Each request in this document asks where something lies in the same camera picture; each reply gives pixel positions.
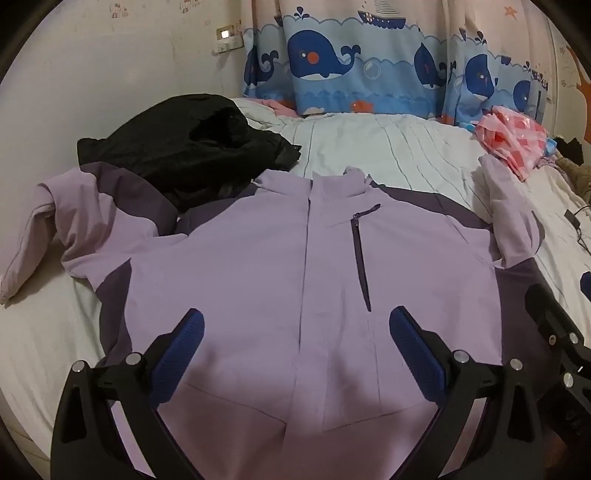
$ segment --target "blue gripper pad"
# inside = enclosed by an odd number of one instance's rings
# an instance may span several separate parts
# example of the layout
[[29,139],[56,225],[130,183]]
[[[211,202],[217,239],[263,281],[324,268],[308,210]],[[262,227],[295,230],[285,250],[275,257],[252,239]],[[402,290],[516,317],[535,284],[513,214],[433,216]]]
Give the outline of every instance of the blue gripper pad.
[[591,300],[591,272],[584,273],[581,277],[581,291]]
[[426,400],[441,407],[446,398],[446,374],[435,355],[423,341],[416,322],[405,309],[390,314],[390,335],[407,363]]
[[193,309],[189,311],[189,315],[178,335],[152,370],[150,404],[153,408],[170,401],[173,397],[189,362],[203,340],[205,333],[203,314]]

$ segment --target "jacket sleeve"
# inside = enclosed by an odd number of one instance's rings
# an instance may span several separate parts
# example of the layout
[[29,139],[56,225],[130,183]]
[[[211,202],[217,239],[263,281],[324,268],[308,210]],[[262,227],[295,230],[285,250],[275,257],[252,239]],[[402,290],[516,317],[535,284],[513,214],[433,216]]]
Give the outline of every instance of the jacket sleeve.
[[493,232],[501,252],[500,267],[511,268],[532,258],[544,239],[544,229],[529,201],[515,185],[509,168],[492,155],[480,158],[489,188]]
[[170,244],[177,210],[124,168],[92,163],[35,187],[33,206],[0,281],[0,303],[34,273],[54,235],[66,250],[64,268],[96,290],[132,254]]

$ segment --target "jacket collar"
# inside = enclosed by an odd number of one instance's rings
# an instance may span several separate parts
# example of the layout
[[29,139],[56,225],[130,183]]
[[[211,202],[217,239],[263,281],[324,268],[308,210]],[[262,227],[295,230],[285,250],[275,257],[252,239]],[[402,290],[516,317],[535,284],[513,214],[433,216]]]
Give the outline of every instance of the jacket collar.
[[265,190],[283,195],[310,198],[338,199],[361,195],[371,188],[371,177],[358,168],[347,167],[340,176],[322,176],[314,172],[312,180],[292,173],[265,170],[254,183]]

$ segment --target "blue whale print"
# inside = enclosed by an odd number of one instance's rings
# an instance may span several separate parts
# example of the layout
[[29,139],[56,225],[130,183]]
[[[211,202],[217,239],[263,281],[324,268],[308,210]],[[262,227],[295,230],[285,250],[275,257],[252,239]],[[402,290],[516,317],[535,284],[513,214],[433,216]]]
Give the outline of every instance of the blue whale print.
[[513,102],[515,107],[521,113],[525,112],[527,101],[530,99],[531,82],[529,80],[521,80],[517,82],[513,89]]
[[331,74],[344,75],[353,68],[355,54],[361,53],[359,45],[343,47],[341,55],[349,55],[348,64],[340,62],[330,41],[313,30],[302,30],[287,42],[292,74],[297,78],[319,74],[328,78]]
[[261,65],[258,61],[258,49],[256,45],[253,46],[252,50],[248,54],[246,59],[246,67],[244,68],[244,83],[247,86],[255,85],[257,83],[266,82],[269,80],[275,72],[275,64],[273,60],[278,59],[279,54],[277,50],[273,50],[270,54],[264,53],[261,57],[263,63],[269,63],[270,69],[265,72],[261,69]]
[[[442,63],[439,65],[440,70],[444,70],[446,65]],[[423,85],[434,85],[442,87],[445,85],[445,77],[441,78],[435,66],[435,60],[427,47],[421,43],[417,52],[414,54],[414,69],[417,72],[417,77]]]
[[488,58],[485,53],[468,60],[465,79],[466,87],[474,95],[490,98],[495,93],[491,73],[488,71]]

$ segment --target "charger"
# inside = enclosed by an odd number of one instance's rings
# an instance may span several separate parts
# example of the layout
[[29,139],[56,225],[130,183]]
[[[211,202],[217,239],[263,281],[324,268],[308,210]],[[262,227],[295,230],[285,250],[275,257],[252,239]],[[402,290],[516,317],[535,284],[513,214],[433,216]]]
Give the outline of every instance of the charger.
[[579,228],[581,227],[581,222],[579,220],[577,220],[577,218],[573,212],[571,212],[570,210],[567,210],[564,213],[564,217],[571,223],[571,225],[574,227],[574,229],[576,231],[579,231]]

